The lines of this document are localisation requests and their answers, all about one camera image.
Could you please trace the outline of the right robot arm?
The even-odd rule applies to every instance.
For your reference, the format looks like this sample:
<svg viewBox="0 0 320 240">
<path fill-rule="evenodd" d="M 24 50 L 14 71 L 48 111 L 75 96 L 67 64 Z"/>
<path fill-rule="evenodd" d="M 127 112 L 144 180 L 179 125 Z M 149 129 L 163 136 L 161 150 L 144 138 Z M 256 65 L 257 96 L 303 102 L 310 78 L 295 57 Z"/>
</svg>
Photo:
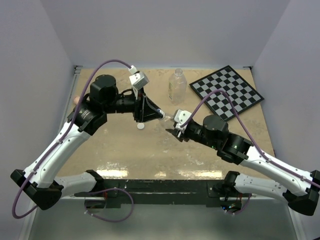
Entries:
<svg viewBox="0 0 320 240">
<path fill-rule="evenodd" d="M 313 216 L 320 199 L 320 173 L 291 166 L 262 151 L 254 143 L 229 131 L 227 122 L 208 115 L 198 124 L 191 113 L 178 110 L 167 131 L 180 142 L 192 140 L 216 150 L 222 160 L 255 170 L 266 178 L 228 172 L 221 187 L 230 197 L 254 194 L 285 202 L 292 210 Z"/>
</svg>

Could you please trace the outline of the small clear plastic bottle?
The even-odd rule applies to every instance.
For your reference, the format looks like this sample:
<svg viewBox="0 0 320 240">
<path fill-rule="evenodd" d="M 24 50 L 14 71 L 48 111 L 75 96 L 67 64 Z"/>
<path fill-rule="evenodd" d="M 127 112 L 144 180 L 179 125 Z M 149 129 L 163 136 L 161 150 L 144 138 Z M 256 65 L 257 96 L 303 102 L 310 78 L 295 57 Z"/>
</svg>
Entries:
<svg viewBox="0 0 320 240">
<path fill-rule="evenodd" d="M 174 127 L 175 121 L 171 114 L 165 114 L 164 117 L 159 120 L 159 124 L 164 129 L 172 129 Z"/>
</svg>

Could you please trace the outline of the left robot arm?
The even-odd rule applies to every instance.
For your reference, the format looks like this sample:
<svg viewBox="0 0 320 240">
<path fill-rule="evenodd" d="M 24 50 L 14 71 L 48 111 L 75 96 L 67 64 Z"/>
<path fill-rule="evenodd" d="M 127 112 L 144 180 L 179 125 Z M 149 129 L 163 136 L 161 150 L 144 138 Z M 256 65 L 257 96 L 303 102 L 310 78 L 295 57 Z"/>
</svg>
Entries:
<svg viewBox="0 0 320 240">
<path fill-rule="evenodd" d="M 16 169 L 11 179 L 41 209 L 47 210 L 61 198 L 78 193 L 99 196 L 103 178 L 94 170 L 69 177 L 57 177 L 72 154 L 105 123 L 108 114 L 131 113 L 137 123 L 162 119 L 164 113 L 144 91 L 149 80 L 143 72 L 129 77 L 130 89 L 119 92 L 116 79 L 99 75 L 89 85 L 89 92 L 79 100 L 67 117 L 57 137 L 30 166 Z"/>
</svg>

